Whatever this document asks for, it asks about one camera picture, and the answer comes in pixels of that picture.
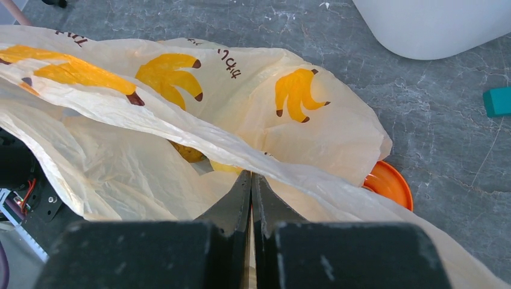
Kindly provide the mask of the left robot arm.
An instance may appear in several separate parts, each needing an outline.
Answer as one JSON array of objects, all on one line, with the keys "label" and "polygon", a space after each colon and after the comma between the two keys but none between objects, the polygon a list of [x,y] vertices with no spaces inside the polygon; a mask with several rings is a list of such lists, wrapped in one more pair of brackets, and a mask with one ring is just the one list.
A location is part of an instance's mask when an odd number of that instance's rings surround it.
[{"label": "left robot arm", "polygon": [[16,222],[30,213],[44,222],[54,219],[62,205],[32,151],[14,135],[1,129],[1,206]]}]

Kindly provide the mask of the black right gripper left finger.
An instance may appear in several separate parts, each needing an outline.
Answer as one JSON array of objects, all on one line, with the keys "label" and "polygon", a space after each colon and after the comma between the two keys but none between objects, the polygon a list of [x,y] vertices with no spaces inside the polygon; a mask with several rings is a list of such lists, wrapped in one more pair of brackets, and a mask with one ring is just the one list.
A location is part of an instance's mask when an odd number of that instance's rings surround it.
[{"label": "black right gripper left finger", "polygon": [[192,221],[77,222],[36,288],[248,288],[251,174]]}]

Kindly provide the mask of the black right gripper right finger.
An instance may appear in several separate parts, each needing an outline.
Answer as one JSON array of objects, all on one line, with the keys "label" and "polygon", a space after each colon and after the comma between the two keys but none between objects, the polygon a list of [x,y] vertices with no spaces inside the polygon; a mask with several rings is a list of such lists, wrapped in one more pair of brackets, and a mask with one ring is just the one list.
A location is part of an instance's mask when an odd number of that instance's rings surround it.
[{"label": "black right gripper right finger", "polygon": [[305,220],[251,177],[258,288],[450,288],[430,237],[403,222]]}]

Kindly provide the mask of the cream banana print plastic bag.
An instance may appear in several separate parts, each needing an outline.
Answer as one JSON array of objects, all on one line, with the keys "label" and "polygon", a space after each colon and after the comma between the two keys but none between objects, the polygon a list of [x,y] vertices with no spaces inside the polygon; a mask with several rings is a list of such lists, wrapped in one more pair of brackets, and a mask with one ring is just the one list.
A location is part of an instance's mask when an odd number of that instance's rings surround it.
[{"label": "cream banana print plastic bag", "polygon": [[[265,176],[309,220],[420,226],[454,288],[508,287],[444,231],[362,188],[392,140],[347,85],[285,49],[3,25],[1,126],[86,220],[194,219],[237,175],[213,160]],[[206,159],[189,163],[169,140]]]}]

